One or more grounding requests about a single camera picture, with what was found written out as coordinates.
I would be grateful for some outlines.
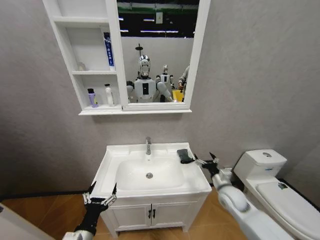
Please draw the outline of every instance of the white bottle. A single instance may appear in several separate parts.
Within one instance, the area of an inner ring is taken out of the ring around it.
[[[108,100],[109,106],[113,107],[115,103],[114,103],[114,96],[110,88],[110,84],[105,84],[105,94],[106,94],[106,99]]]

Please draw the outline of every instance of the toilet lid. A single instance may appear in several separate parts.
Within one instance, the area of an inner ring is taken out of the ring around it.
[[[302,196],[282,182],[259,184],[257,191],[292,227],[320,240],[320,213]]]

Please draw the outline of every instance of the toilet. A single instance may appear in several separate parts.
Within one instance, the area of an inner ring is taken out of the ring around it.
[[[233,171],[247,194],[298,240],[320,240],[320,213],[297,192],[275,178],[287,159],[272,149],[246,151]]]

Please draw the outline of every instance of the toilet tank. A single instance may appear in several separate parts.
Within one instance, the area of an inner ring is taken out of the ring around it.
[[[286,158],[272,149],[246,151],[233,171],[242,181],[273,178],[286,161]]]

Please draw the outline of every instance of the white sink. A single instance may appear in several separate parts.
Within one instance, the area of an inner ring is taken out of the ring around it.
[[[120,190],[161,190],[180,187],[184,183],[184,174],[174,158],[151,156],[123,161],[115,180]]]
[[[151,155],[146,155],[145,144],[107,146],[91,197],[108,198],[115,184],[118,198],[210,192],[198,165],[180,163],[179,149],[194,157],[187,142],[153,143]]]

